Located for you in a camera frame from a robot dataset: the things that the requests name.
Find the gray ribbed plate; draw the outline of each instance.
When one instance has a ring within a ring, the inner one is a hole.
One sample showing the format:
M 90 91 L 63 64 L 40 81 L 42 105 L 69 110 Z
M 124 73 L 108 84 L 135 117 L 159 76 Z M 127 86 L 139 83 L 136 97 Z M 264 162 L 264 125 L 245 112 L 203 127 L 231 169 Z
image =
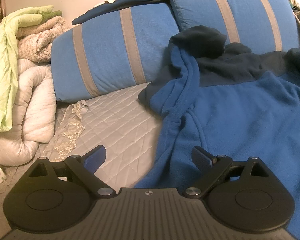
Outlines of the gray ribbed plate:
M 214 220 L 197 199 L 176 189 L 123 188 L 111 199 L 97 201 L 77 225 L 53 234 L 12 230 L 4 240 L 295 240 L 280 229 L 267 234 L 246 234 Z

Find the green fabric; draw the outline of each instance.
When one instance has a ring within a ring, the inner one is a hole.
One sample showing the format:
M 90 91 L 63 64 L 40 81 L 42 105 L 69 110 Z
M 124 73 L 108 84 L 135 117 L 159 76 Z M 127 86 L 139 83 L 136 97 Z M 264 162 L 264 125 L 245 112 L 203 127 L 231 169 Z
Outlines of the green fabric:
M 52 9 L 52 5 L 24 8 L 0 23 L 0 132 L 12 128 L 12 107 L 18 89 L 18 28 L 40 24 L 42 15 L 51 14 Z
M 41 23 L 45 23 L 46 21 L 48 21 L 49 19 L 51 19 L 55 16 L 62 16 L 62 11 L 54 11 L 51 13 L 41 13 L 41 15 L 42 15 Z

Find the white logo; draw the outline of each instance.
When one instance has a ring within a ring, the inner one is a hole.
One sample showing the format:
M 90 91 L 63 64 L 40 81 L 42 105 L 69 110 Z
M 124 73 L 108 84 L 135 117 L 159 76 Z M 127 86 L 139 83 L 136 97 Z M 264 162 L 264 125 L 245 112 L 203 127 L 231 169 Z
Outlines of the white logo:
M 148 190 L 145 192 L 145 194 L 150 197 L 152 194 L 154 194 L 154 192 L 152 192 L 151 190 Z

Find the metal screw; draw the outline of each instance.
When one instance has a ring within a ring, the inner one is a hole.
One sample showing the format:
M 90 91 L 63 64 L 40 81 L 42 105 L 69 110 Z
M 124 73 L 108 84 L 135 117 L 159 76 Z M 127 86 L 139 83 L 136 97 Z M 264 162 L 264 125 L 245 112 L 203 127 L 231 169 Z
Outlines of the metal screw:
M 98 189 L 98 194 L 102 195 L 102 196 L 109 196 L 113 193 L 113 189 L 109 188 L 109 187 L 102 187 L 100 189 Z
M 186 189 L 186 193 L 191 196 L 197 196 L 201 193 L 201 190 L 197 187 L 189 187 Z

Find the mattress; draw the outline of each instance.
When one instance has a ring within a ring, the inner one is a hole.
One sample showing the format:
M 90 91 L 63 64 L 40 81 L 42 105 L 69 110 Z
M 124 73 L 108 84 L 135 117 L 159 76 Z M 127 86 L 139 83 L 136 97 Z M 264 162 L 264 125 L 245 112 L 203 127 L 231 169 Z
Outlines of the mattress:
M 88 111 L 82 117 L 85 130 L 76 141 L 70 155 L 84 155 L 98 145 L 106 148 L 106 161 L 95 175 L 115 189 L 133 187 L 151 169 L 161 130 L 161 119 L 141 105 L 138 94 L 147 84 L 141 84 L 85 101 Z M 67 104 L 59 105 L 56 129 Z M 41 144 L 34 159 L 19 167 L 6 167 L 9 174 L 0 193 L 0 238 L 10 226 L 3 214 L 2 204 L 9 190 L 40 156 L 47 145 Z M 57 156 L 49 156 L 52 161 Z

